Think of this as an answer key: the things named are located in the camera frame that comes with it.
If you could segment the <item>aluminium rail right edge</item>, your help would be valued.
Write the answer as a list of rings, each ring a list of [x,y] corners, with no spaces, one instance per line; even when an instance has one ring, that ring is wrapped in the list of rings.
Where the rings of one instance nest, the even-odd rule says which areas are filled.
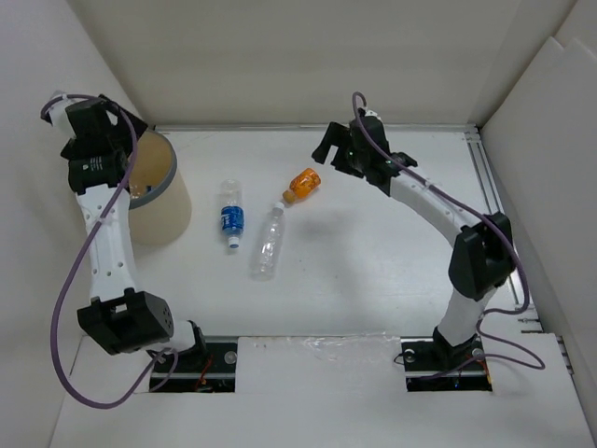
[[[468,146],[475,173],[478,178],[479,186],[482,190],[485,208],[490,214],[495,212],[501,212],[504,214],[504,207],[493,178],[488,156],[481,141],[479,129],[472,124],[466,125],[464,137]],[[514,272],[509,276],[506,285],[508,291],[513,297],[514,309],[519,310],[523,305],[523,290],[517,269],[515,269]],[[541,334],[544,332],[536,312],[535,305],[533,304],[533,300],[530,300],[527,310],[522,314],[516,315],[516,318],[518,319],[517,326],[520,328],[521,333]]]

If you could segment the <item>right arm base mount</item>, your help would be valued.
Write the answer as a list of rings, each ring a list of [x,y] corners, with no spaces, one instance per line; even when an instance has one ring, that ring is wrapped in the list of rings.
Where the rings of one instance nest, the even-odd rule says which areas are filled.
[[[491,392],[487,364],[475,357],[482,353],[479,336],[448,351],[431,337],[407,337],[400,341],[393,362],[403,367],[409,392]]]

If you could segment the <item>clear unlabelled plastic bottle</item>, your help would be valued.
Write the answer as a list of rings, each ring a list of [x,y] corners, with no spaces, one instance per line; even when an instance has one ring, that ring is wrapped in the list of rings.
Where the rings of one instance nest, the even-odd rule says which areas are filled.
[[[285,233],[285,205],[275,203],[261,228],[256,252],[251,263],[251,277],[270,280],[275,275]]]

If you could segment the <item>beige bin with grey rim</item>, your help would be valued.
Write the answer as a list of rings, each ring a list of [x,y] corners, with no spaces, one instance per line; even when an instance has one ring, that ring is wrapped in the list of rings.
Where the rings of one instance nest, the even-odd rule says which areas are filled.
[[[138,154],[130,184],[151,185],[140,199],[131,197],[129,223],[132,240],[139,245],[167,245],[187,229],[192,204],[172,143],[147,130],[138,141]]]

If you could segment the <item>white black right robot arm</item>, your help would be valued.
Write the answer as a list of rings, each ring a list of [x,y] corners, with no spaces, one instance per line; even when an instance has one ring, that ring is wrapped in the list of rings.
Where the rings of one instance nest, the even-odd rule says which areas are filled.
[[[415,159],[389,150],[380,119],[365,116],[362,123],[381,151],[370,144],[356,120],[347,126],[332,121],[312,158],[323,164],[335,147],[337,152],[331,161],[335,170],[364,178],[386,196],[405,204],[451,246],[448,275],[452,294],[445,315],[434,328],[431,344],[431,356],[438,364],[435,369],[451,369],[464,358],[489,300],[514,270],[512,257],[487,226],[491,222],[511,241],[509,219],[500,212],[474,218],[462,206],[435,194],[434,184]]]

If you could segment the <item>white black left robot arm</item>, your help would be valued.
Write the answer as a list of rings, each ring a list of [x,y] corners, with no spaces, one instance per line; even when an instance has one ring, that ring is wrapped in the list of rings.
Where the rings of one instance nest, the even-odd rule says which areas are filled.
[[[61,155],[90,237],[90,305],[78,309],[78,324],[109,355],[172,347],[183,367],[197,370],[208,357],[201,329],[175,319],[166,300],[142,290],[137,278],[128,186],[130,157],[147,126],[105,96],[68,101],[73,135]]]

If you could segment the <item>blue label bottle left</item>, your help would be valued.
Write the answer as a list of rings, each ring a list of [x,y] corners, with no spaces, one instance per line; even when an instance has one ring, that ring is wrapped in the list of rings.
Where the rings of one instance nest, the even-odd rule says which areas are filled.
[[[244,211],[242,204],[242,186],[234,179],[222,182],[220,198],[220,228],[229,249],[238,249],[244,231]]]

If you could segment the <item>red label plastic bottle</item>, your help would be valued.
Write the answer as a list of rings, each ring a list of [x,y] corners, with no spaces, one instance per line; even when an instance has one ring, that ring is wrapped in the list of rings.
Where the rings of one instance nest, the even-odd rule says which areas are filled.
[[[148,193],[152,191],[153,187],[151,185],[143,185],[143,184],[130,184],[130,194],[133,199],[140,199],[146,196]]]

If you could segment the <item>orange plastic bottle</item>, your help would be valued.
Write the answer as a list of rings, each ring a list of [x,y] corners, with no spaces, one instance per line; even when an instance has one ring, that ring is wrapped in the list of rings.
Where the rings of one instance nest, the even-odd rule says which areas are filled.
[[[296,203],[305,200],[321,185],[321,177],[314,169],[307,168],[297,175],[283,192],[286,203]]]

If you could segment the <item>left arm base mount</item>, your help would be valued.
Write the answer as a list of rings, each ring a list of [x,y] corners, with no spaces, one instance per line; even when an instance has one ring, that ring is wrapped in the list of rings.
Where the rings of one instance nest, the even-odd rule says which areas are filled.
[[[236,383],[238,339],[206,337],[206,350],[179,355],[178,364],[168,381],[160,388],[174,357],[168,356],[151,372],[149,389],[155,393],[233,393]]]

